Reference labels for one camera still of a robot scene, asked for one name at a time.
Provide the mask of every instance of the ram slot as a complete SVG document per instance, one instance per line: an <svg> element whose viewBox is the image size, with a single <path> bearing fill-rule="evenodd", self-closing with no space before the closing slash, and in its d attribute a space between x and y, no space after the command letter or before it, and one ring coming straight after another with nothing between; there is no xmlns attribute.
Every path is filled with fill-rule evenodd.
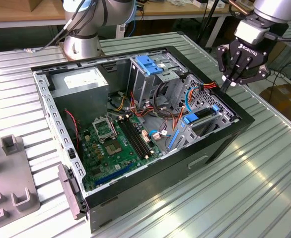
<svg viewBox="0 0 291 238"><path fill-rule="evenodd" d="M146 155L151 154L150 150L147 148L129 121L121 121L119 123L119 127L124 132L126 138L141 159L144 159Z"/></svg>
<svg viewBox="0 0 291 238"><path fill-rule="evenodd" d="M141 137L136 132L136 130L135 130L134 126L131 124L131 122L125 121L125 123L126 123L126 126L128 127L128 129L131 131L131 133L134 135L134 137L138 141L139 145L142 147L144 154L150 156L151 153L150 153L150 150L148 149L148 147L146 146L145 141L141 139Z"/></svg>

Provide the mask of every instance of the green motherboard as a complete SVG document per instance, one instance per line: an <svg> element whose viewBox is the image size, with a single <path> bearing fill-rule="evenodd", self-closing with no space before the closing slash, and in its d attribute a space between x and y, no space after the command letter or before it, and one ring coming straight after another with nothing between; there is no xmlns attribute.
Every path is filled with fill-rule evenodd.
<svg viewBox="0 0 291 238"><path fill-rule="evenodd" d="M144 140L144 136L141 133L144 128L136 116L126 119L125 124L135 130L135 136L139 136L141 140ZM145 149L150 153L142 157L139 148L136 148L136 145L132 145L134 140L139 138L131 138L131 133L127 133L127 128L123 127L122 121L112 121L112 125L113 130L116 131L117 138L108 138L103 143L100 142L94 126L79 132L82 138L82 163L86 170L83 184L87 190L93 190L162 156L155 142L147 137L149 142L144 143L144 146L147 147ZM98 125L99 136L100 133L105 134L111 131L106 127L107 123Z"/></svg>

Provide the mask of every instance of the yellow wire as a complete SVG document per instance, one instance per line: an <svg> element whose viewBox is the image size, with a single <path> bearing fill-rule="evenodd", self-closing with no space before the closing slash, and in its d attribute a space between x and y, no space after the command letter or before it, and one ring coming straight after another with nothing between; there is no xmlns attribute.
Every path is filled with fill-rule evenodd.
<svg viewBox="0 0 291 238"><path fill-rule="evenodd" d="M124 105L124 100L126 99L127 97L126 96L123 96L122 97L122 100L121 100L121 104L120 106L117 108L117 109L114 109L114 111L118 112L122 109L123 105Z"/></svg>

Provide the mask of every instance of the cardboard box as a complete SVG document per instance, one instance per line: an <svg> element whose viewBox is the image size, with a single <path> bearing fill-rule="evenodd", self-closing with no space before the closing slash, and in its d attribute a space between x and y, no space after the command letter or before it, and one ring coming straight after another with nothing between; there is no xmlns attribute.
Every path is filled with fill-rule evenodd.
<svg viewBox="0 0 291 238"><path fill-rule="evenodd" d="M42 0L0 0L0 6L31 12Z"/></svg>
<svg viewBox="0 0 291 238"><path fill-rule="evenodd" d="M209 0L209 3L207 4L207 8L208 9L212 9L214 2L215 2L215 0ZM224 2L219 1L217 3L216 8L224 8L224 7L225 7L225 3Z"/></svg>
<svg viewBox="0 0 291 238"><path fill-rule="evenodd" d="M207 1L205 0L193 0L193 5L197 7L205 8L207 5Z"/></svg>
<svg viewBox="0 0 291 238"><path fill-rule="evenodd" d="M268 101L271 89L265 89L260 96ZM275 86L269 103L291 121L291 84Z"/></svg>

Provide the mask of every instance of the wooden table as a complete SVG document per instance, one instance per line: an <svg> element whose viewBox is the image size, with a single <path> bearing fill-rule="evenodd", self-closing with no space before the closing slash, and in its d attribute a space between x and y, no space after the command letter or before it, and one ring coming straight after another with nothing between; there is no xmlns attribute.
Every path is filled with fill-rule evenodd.
<svg viewBox="0 0 291 238"><path fill-rule="evenodd" d="M205 8L199 8L192 4L175 6L167 1L163 3L146 2L144 12L144 20L200 18L203 17ZM215 10L213 17L218 17L218 20L208 40L207 47L212 46L225 18L229 15L228 6ZM141 12L137 11L136 20L141 20L141 18ZM32 12L0 7L0 28L64 25L65 23L64 9L60 0L43 0ZM125 27L118 25L116 38L122 38L124 33Z"/></svg>

